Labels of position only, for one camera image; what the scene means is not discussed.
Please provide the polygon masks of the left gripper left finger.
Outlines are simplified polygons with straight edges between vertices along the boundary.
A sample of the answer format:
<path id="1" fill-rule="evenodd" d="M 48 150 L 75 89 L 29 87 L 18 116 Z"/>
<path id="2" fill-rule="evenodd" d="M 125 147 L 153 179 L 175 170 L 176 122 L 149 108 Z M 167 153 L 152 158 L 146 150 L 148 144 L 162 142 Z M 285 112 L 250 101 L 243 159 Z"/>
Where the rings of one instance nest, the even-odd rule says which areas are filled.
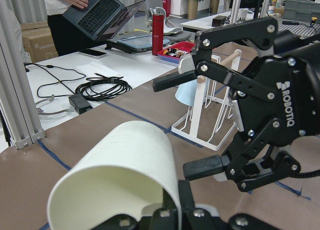
<path id="1" fill-rule="evenodd" d="M 177 210 L 174 200 L 165 189 L 162 190 L 162 208 L 164 210 Z"/>

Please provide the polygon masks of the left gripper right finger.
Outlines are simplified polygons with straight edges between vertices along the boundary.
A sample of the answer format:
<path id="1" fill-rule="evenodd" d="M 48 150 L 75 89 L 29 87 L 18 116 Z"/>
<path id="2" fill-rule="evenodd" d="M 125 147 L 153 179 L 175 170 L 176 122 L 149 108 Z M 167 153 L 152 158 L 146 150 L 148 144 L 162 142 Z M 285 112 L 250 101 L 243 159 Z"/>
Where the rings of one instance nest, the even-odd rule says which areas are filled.
<path id="1" fill-rule="evenodd" d="M 191 211 L 195 208 L 195 202 L 191 190 L 191 185 L 188 180 L 178 181 L 178 192 L 181 210 L 183 212 Z"/>

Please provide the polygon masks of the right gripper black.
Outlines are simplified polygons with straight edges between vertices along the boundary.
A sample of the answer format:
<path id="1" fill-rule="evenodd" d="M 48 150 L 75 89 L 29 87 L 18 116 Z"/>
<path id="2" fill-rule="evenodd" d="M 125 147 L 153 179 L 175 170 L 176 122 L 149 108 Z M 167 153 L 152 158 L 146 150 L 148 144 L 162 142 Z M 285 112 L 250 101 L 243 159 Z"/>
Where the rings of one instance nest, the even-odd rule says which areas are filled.
<path id="1" fill-rule="evenodd" d="M 256 57 L 232 90 L 233 117 L 244 141 L 283 147 L 320 133 L 320 36 L 300 39 L 288 31 L 275 56 Z"/>

